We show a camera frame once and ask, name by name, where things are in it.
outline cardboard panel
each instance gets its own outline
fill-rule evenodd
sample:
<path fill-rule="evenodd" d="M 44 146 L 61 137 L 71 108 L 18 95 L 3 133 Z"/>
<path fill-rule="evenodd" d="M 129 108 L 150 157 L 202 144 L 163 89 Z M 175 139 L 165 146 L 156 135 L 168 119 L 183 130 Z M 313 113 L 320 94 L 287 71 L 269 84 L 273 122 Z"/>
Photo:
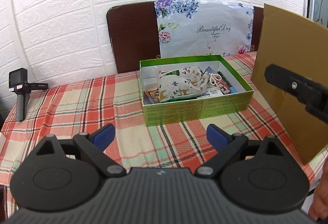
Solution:
<path fill-rule="evenodd" d="M 294 142 L 304 164 L 328 143 L 328 125 L 286 92 L 268 84 L 264 71 L 276 64 L 328 86 L 328 29 L 298 14 L 265 4 L 259 50 L 251 80 Z"/>
<path fill-rule="evenodd" d="M 263 20 L 263 8 L 254 7 L 251 47 L 257 51 Z M 154 2 L 141 2 L 111 8 L 107 25 L 117 72 L 139 70 L 140 60 L 160 57 Z"/>

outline table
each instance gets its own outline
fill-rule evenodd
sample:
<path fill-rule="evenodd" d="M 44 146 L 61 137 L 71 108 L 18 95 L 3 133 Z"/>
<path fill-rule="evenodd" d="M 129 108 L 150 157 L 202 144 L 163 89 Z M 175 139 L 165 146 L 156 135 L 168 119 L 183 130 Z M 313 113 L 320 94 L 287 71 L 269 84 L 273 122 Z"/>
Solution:
<path fill-rule="evenodd" d="M 116 137 L 106 155 L 126 169 L 138 167 L 189 167 L 192 172 L 216 154 L 206 140 L 206 127 L 216 124 L 228 133 L 243 133 L 262 140 L 276 135 L 300 164 L 310 182 L 314 181 L 327 156 L 324 150 L 309 164 L 301 159 L 277 116 L 251 82 L 256 52 L 227 57 L 226 60 L 254 89 L 247 110 L 214 118 L 146 127 L 142 113 L 139 72 L 62 85 L 31 94 L 26 119 L 15 122 L 14 107 L 2 133 L 7 141 L 0 155 L 0 184 L 9 185 L 12 174 L 46 134 L 69 139 L 79 132 L 92 133 L 107 123 Z M 17 209 L 7 188 L 7 215 Z"/>

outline open box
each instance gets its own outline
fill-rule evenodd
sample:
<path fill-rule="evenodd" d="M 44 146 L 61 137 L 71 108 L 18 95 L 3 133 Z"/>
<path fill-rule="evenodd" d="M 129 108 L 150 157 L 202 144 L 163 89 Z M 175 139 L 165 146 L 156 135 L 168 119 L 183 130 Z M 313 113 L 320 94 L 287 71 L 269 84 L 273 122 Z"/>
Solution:
<path fill-rule="evenodd" d="M 238 93 L 217 97 L 204 97 L 157 104 L 148 104 L 145 87 L 157 84 L 159 71 L 178 70 L 184 67 L 207 67 L 221 71 Z M 142 107 L 147 126 L 209 118 L 245 110 L 254 90 L 241 75 L 220 55 L 160 58 L 140 61 Z"/>

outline human hand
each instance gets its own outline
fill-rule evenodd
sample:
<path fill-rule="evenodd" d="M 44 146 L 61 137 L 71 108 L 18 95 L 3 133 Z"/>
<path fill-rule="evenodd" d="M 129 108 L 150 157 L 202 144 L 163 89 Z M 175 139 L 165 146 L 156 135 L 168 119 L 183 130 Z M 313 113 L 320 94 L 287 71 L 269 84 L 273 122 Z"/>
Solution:
<path fill-rule="evenodd" d="M 309 208 L 309 217 L 317 221 L 328 216 L 328 158 L 322 167 L 322 176 L 314 190 L 313 202 Z"/>

